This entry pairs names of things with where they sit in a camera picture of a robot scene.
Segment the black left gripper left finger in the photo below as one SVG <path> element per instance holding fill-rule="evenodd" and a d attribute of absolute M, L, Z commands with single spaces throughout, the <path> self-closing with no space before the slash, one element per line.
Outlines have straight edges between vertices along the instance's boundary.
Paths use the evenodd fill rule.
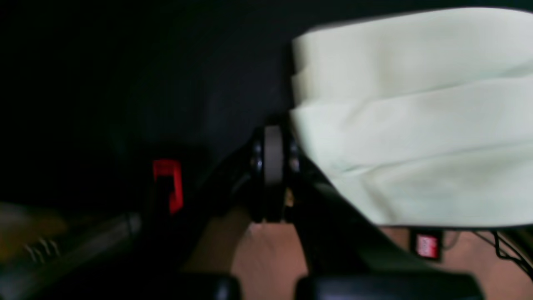
<path fill-rule="evenodd" d="M 224 159 L 173 216 L 155 211 L 149 186 L 138 230 L 55 286 L 56 300 L 239 300 L 230 275 L 234 252 L 251 220 L 264 216 L 265 130 Z M 185 161 L 181 163 L 183 195 Z"/>

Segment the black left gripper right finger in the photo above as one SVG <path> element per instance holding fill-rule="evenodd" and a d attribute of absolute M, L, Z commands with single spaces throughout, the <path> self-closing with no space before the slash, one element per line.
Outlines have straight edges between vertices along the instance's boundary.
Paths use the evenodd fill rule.
<path fill-rule="evenodd" d="M 403 251 L 349 203 L 283 127 L 266 128 L 266 220 L 297 231 L 308 275 L 297 300 L 483 300 L 472 275 Z"/>

